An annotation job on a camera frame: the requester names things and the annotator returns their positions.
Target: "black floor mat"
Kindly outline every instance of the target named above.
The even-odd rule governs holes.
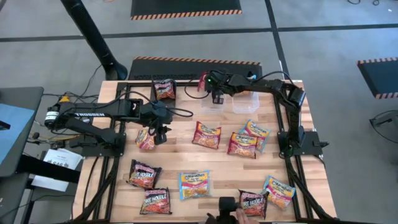
[[[241,14],[239,0],[132,0],[131,19]]]
[[[223,72],[247,75],[249,72],[262,76],[260,62],[209,60],[194,58],[135,57],[132,61],[129,80],[174,80],[199,79],[203,72]]]
[[[398,97],[398,58],[380,58],[356,62],[376,99]]]

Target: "plastic container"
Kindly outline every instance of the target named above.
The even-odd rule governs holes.
[[[256,92],[243,92],[232,97],[232,111],[236,114],[251,114],[259,107],[259,94]]]
[[[204,113],[212,113],[212,114],[223,113],[225,109],[225,104],[226,104],[225,97],[224,97],[224,103],[222,105],[214,104],[211,95],[200,100],[200,107],[202,112]]]

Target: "wooden table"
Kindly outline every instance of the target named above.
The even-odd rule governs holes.
[[[117,82],[103,82],[99,102],[105,103],[113,100],[117,84]],[[297,81],[296,85],[303,87],[301,81]],[[150,94],[149,87],[135,87],[133,90],[147,96]],[[194,87],[188,87],[188,92],[192,95],[196,93]],[[138,98],[139,96],[132,94],[130,97]],[[125,153],[119,163],[111,222],[204,222],[207,218],[206,213],[211,213],[214,216],[219,214],[218,199],[220,197],[234,196],[237,200],[239,197],[237,189],[260,192],[268,175],[273,175],[280,181],[288,183],[285,162],[278,157],[279,146],[276,137],[278,123],[273,97],[268,93],[260,93],[259,99],[260,108],[253,114],[234,114],[231,108],[231,100],[228,98],[223,114],[206,114],[201,111],[199,100],[189,98],[184,93],[183,87],[178,87],[176,107],[191,110],[195,115],[191,118],[174,116],[172,124],[169,125],[172,131],[167,133],[167,142],[149,152],[140,151],[134,143],[137,132],[142,129],[142,126],[134,123],[127,124],[127,143]],[[284,107],[281,106],[281,109],[282,114],[285,115]],[[248,119],[257,122],[261,127],[272,130],[266,144],[265,153],[258,154],[257,159],[227,155],[226,150],[231,133],[233,131],[238,132]],[[218,150],[191,143],[196,121],[201,121],[213,128],[222,127]],[[94,124],[99,128],[107,128],[109,127],[109,119],[96,118]],[[302,106],[302,125],[305,129],[314,128],[307,99]],[[144,191],[126,183],[132,159],[150,166],[163,168],[156,187],[168,187],[170,189],[172,215],[139,214],[144,199]],[[336,212],[323,164],[314,156],[302,156],[302,160],[309,191],[324,210],[335,217]],[[83,163],[73,205],[75,216],[82,211],[83,195],[93,161],[94,158],[88,158]],[[97,191],[102,161],[103,159],[100,158],[94,169],[86,204],[90,202]],[[180,201],[178,173],[206,169],[210,170],[212,197]],[[299,190],[297,193],[301,214],[305,217],[303,198]],[[106,192],[101,203],[100,218],[104,217],[107,197],[108,193]],[[269,204],[266,221],[295,221],[292,203],[284,211]]]

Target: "gray floor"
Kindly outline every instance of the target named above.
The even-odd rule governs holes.
[[[242,15],[130,21],[131,1],[83,0],[104,34],[197,29],[270,27],[263,0],[241,0]],[[343,26],[398,23],[398,1],[272,0],[278,27]],[[0,12],[0,38],[80,35],[59,1],[8,0]],[[396,57],[398,29],[280,33],[289,72],[304,80],[315,126],[324,141],[326,171],[338,216],[343,220],[396,223],[398,220],[398,147],[378,136],[368,119],[396,109],[396,100],[375,100],[355,65],[356,60]],[[216,34],[107,39],[127,68],[134,56],[224,58],[262,63],[279,70],[271,33]],[[99,65],[84,40],[0,43],[0,87],[43,86],[47,93],[81,93]],[[98,93],[104,80],[98,71],[88,90]],[[43,97],[36,119],[56,98]],[[395,129],[382,131],[394,138]],[[34,131],[46,130],[37,125]],[[36,156],[48,146],[28,145]],[[63,222],[70,198],[39,202],[31,223]]]

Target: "noodle packet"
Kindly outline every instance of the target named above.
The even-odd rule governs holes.
[[[170,98],[175,99],[176,83],[173,79],[154,81],[156,100]]]
[[[210,129],[197,121],[195,133],[193,133],[192,144],[218,149],[220,143],[221,127]]]
[[[257,146],[256,149],[261,153],[264,152],[266,148],[266,142],[271,130],[260,128],[251,119],[247,121],[245,126],[239,131],[239,134],[248,134],[250,136],[257,136]]]
[[[269,193],[268,201],[276,204],[281,209],[285,209],[292,201],[295,192],[296,188],[284,184],[269,175],[261,194]]]
[[[152,190],[145,189],[145,199],[139,213],[141,215],[153,213],[171,215],[169,188]]]
[[[131,161],[130,178],[126,182],[136,187],[153,189],[161,171],[162,168],[150,167],[133,159]]]
[[[240,156],[256,158],[256,136],[247,136],[245,134],[232,133],[229,140],[227,154],[238,154]]]
[[[243,212],[250,216],[262,216],[266,219],[267,197],[244,190],[239,190],[239,202]]]
[[[210,196],[209,170],[197,173],[180,173],[178,186],[180,200]]]
[[[154,136],[150,136],[146,129],[142,129],[138,132],[136,144],[140,149],[152,150],[155,148]]]

